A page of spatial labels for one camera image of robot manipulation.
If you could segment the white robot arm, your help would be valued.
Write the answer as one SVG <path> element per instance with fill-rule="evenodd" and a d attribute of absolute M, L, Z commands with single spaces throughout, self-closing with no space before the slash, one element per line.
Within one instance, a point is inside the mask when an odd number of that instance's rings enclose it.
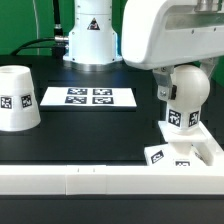
<path fill-rule="evenodd" d="M 112 28 L 112 0 L 75 0 L 75 26 L 64 62 L 100 70 L 114 62 L 151 70 L 158 98 L 171 98 L 176 65 L 199 61 L 211 74 L 224 55 L 224 0 L 127 0 L 122 33 Z"/>

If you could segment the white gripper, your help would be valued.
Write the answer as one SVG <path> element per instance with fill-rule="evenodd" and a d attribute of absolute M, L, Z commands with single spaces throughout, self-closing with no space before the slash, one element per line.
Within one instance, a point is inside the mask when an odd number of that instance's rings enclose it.
<path fill-rule="evenodd" d="M 128 65 L 155 68 L 157 97 L 174 100 L 171 65 L 202 59 L 200 69 L 211 78 L 224 55 L 224 0 L 128 0 L 121 51 Z"/>

